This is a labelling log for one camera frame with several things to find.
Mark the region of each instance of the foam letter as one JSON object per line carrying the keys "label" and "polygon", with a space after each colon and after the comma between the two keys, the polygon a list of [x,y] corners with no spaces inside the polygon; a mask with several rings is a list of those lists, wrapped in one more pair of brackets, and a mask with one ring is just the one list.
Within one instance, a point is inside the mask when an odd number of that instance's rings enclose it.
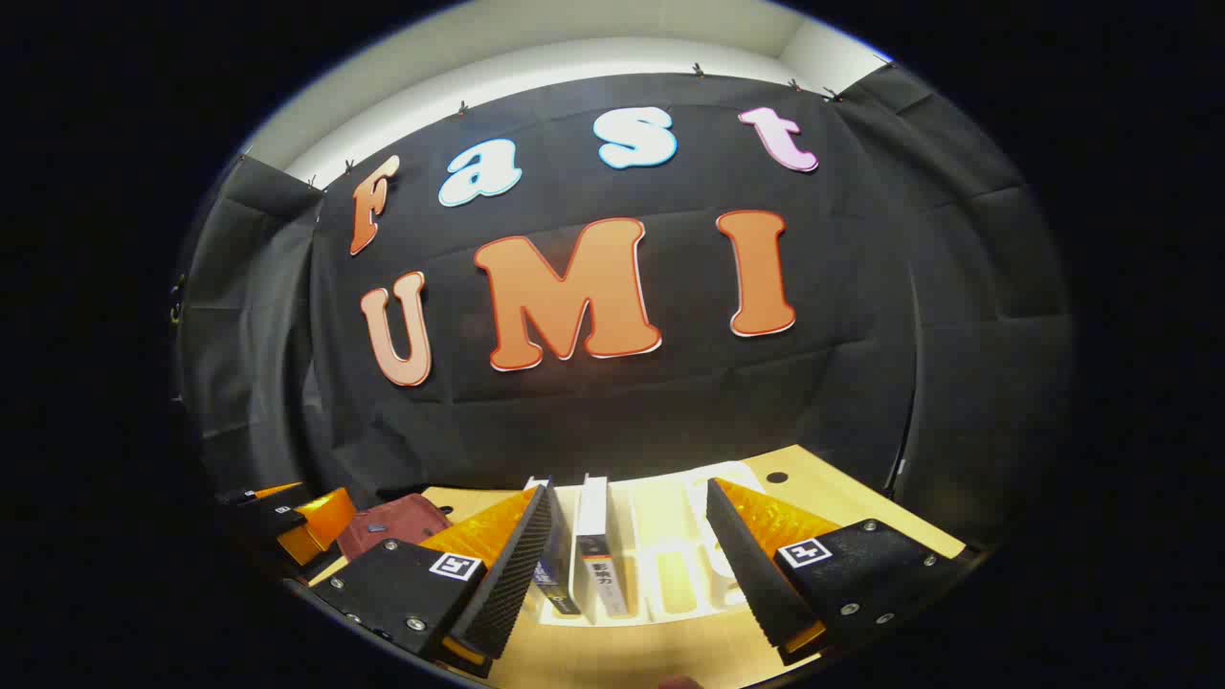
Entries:
{"label": "foam letter", "polygon": [[514,142],[510,139],[494,139],[468,148],[451,161],[447,172],[454,174],[439,189],[439,202],[443,206],[462,206],[477,195],[505,194],[523,177],[523,170],[514,167]]}
{"label": "foam letter", "polygon": [[791,140],[791,134],[800,134],[800,125],[779,118],[771,108],[740,113],[740,121],[753,125],[766,151],[778,161],[778,164],[797,172],[817,169],[817,157],[807,151],[800,151]]}
{"label": "foam letter", "polygon": [[402,276],[392,286],[392,292],[404,308],[404,326],[408,330],[409,358],[402,359],[396,353],[391,341],[391,327],[387,325],[387,291],[371,289],[361,298],[361,313],[366,315],[366,327],[370,331],[370,345],[375,351],[375,360],[387,380],[396,385],[420,385],[430,375],[430,338],[425,332],[425,315],[421,313],[421,288],[425,276],[410,272]]}
{"label": "foam letter", "polygon": [[379,233],[375,216],[382,215],[383,204],[387,202],[387,178],[394,177],[398,169],[399,156],[392,156],[353,191],[356,211],[353,216],[350,256],[356,256],[359,251],[375,240],[375,234]]}
{"label": "foam letter", "polygon": [[646,228],[633,218],[593,222],[579,233],[565,278],[557,277],[526,237],[507,237],[478,249],[473,260],[489,273],[497,330],[490,365],[521,370],[544,359],[540,346],[528,340],[528,319],[559,359],[570,359],[588,304],[592,333],[584,347],[590,356],[628,357],[659,347],[664,340],[647,320],[638,280],[638,242],[644,234]]}
{"label": "foam letter", "polygon": [[731,239],[740,283],[740,308],[731,316],[731,332],[741,337],[783,332],[795,325],[795,309],[783,295],[783,267],[778,235],[783,218],[767,211],[731,211],[714,221]]}
{"label": "foam letter", "polygon": [[621,108],[595,119],[592,130],[605,143],[600,159],[610,168],[658,166],[676,153],[676,137],[666,128],[673,118],[659,108]]}

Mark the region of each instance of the wooden table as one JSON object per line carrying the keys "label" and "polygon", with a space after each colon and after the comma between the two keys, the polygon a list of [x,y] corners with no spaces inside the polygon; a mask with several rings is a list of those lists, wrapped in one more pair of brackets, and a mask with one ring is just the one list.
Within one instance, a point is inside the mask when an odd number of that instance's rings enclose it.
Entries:
{"label": "wooden table", "polygon": [[[965,547],[952,536],[866,488],[800,446],[744,460],[764,492],[820,515],[839,526],[878,519],[947,558]],[[767,477],[782,472],[782,483]],[[491,506],[516,490],[430,488],[435,505],[450,505],[453,522]],[[638,508],[638,519],[650,519]],[[348,564],[343,558],[311,585]],[[638,626],[573,628],[540,624],[524,607],[502,657],[488,680],[502,689],[654,689],[674,674],[687,674],[704,689],[739,689],[813,662],[820,656],[784,667],[766,641],[747,606],[728,612]]]}

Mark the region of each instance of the letter m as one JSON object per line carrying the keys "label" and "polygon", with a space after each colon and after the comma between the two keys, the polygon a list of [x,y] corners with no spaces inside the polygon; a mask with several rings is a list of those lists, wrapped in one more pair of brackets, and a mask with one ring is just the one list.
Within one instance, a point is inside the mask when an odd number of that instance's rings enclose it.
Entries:
{"label": "letter m", "polygon": [[526,237],[507,237],[477,250],[474,262],[489,275],[497,330],[490,364],[501,371],[529,369],[544,351],[528,338],[528,319],[561,360],[575,354],[588,305],[592,333],[587,353],[597,358],[644,354],[659,347],[659,329],[647,320],[638,281],[638,242],[646,234],[633,218],[610,218],[583,228],[566,276]]}

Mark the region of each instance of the white ceiling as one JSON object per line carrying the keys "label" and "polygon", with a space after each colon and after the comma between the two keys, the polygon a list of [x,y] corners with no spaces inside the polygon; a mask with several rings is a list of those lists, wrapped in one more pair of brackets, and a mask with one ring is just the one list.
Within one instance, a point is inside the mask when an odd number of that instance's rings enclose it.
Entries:
{"label": "white ceiling", "polygon": [[805,16],[762,0],[474,0],[399,31],[321,77],[245,147],[284,168],[404,88],[495,55],[565,40],[655,37],[783,54]]}

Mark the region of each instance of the pink letter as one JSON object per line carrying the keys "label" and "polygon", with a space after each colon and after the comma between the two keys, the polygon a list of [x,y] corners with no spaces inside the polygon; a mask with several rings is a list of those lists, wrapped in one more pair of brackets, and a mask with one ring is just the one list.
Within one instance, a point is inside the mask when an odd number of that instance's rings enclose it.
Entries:
{"label": "pink letter", "polygon": [[817,169],[817,157],[807,151],[800,151],[788,134],[800,134],[800,126],[791,120],[784,120],[771,108],[757,108],[740,113],[740,121],[753,125],[757,136],[762,139],[766,151],[778,164],[796,172]]}

